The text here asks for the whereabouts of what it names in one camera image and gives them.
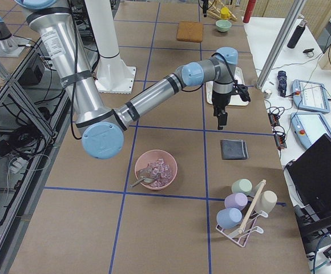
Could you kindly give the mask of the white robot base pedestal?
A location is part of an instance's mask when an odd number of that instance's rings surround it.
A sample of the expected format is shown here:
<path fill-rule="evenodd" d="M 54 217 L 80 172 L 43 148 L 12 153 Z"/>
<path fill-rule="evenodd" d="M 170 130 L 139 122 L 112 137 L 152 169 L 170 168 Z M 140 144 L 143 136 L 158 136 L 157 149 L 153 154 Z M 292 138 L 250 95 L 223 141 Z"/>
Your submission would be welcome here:
<path fill-rule="evenodd" d="M 96 87 L 100 92 L 130 94 L 136 67 L 127 66 L 120 56 L 110 1 L 85 1 L 99 52 Z"/>

